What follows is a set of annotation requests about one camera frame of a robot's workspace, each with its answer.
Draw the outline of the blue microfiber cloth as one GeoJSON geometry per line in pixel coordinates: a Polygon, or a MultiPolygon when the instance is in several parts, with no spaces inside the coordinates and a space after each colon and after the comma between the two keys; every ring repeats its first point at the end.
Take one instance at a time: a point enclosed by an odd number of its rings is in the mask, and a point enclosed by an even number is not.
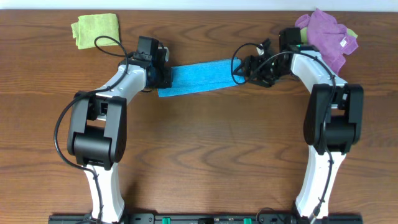
{"type": "Polygon", "coordinates": [[[231,76],[231,59],[181,65],[171,68],[172,86],[158,89],[158,96],[169,97],[218,90],[237,84],[231,76]]]}

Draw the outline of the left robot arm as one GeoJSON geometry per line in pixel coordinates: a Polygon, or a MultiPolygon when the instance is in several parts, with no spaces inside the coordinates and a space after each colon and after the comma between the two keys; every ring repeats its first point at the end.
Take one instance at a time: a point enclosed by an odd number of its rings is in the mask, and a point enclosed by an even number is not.
{"type": "Polygon", "coordinates": [[[167,47],[138,47],[103,86],[73,99],[67,151],[88,180],[93,223],[119,223],[124,216],[119,162],[127,143],[127,106],[142,91],[171,86],[168,60],[167,47]]]}

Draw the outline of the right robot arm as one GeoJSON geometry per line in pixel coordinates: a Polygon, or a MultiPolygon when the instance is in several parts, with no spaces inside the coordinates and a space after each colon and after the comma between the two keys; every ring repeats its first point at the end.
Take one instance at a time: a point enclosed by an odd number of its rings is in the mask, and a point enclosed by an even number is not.
{"type": "Polygon", "coordinates": [[[279,223],[362,223],[361,215],[331,215],[328,202],[340,165],[361,135],[364,90],[338,77],[313,45],[299,40],[280,45],[273,53],[270,40],[257,44],[257,55],[231,69],[233,79],[270,88],[285,75],[301,81],[310,94],[303,123],[308,163],[302,188],[289,214],[279,223]]]}

